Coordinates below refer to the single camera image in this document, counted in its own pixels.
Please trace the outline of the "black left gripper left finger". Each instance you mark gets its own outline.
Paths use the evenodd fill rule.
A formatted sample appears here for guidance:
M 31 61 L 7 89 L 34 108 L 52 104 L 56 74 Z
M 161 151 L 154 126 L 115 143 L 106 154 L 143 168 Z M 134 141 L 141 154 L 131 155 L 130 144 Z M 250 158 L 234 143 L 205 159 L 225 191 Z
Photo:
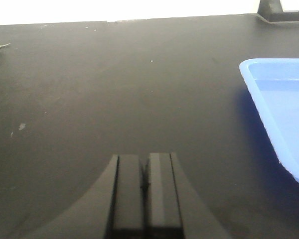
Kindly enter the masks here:
M 29 239 L 142 239 L 142 167 L 137 155 L 114 155 L 99 179 L 68 210 Z

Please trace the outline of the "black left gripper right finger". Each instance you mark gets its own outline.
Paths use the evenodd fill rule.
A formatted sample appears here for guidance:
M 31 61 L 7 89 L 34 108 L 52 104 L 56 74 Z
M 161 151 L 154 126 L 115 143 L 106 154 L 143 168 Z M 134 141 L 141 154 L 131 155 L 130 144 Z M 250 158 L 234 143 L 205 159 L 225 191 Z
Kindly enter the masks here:
M 151 239 L 229 239 L 185 175 L 176 153 L 150 153 L 145 225 Z

